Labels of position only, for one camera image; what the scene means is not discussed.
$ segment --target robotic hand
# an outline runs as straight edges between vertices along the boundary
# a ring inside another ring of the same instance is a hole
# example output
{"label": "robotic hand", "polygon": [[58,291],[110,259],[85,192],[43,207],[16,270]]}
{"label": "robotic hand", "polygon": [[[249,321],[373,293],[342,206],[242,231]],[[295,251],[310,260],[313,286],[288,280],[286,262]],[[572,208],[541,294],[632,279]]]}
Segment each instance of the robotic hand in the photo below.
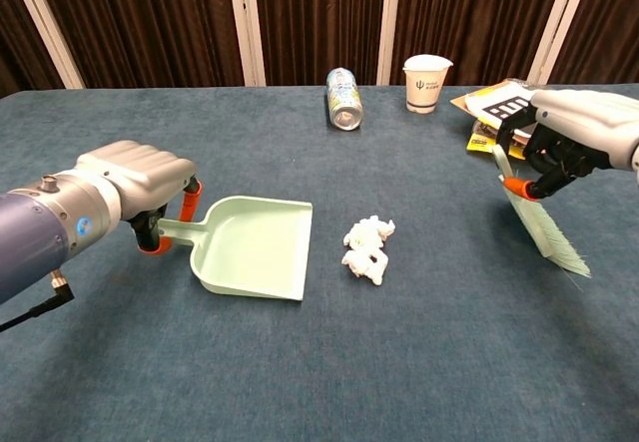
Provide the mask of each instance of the robotic hand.
{"label": "robotic hand", "polygon": [[60,266],[119,221],[131,225],[140,250],[168,250],[158,219],[184,191],[180,220],[191,220],[202,190],[195,171],[172,153],[120,141],[80,156],[72,170],[0,194],[0,304],[48,273],[57,294],[0,331],[73,299]]}
{"label": "robotic hand", "polygon": [[546,198],[595,168],[634,170],[639,184],[639,101],[591,90],[536,90],[528,107],[503,120],[497,144],[507,154],[514,131],[534,123],[523,155],[542,176],[505,178],[518,196]]}

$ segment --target dustpan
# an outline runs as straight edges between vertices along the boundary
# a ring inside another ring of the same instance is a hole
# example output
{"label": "dustpan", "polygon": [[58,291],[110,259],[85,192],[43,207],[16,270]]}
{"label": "dustpan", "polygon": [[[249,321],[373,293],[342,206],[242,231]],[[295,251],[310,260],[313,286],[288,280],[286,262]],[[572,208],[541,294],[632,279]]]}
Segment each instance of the dustpan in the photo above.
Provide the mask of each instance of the dustpan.
{"label": "dustpan", "polygon": [[233,196],[200,222],[159,220],[164,237],[191,245],[191,270],[217,294],[302,300],[310,203]]}

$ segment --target white paper cup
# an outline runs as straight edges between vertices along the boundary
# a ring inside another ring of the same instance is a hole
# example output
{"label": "white paper cup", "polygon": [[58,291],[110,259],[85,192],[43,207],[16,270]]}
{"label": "white paper cup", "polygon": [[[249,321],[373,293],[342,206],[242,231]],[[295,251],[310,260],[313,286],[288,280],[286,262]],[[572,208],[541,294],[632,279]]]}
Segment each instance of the white paper cup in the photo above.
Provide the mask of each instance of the white paper cup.
{"label": "white paper cup", "polygon": [[406,74],[406,107],[409,111],[432,113],[452,62],[436,55],[416,55],[403,64]]}

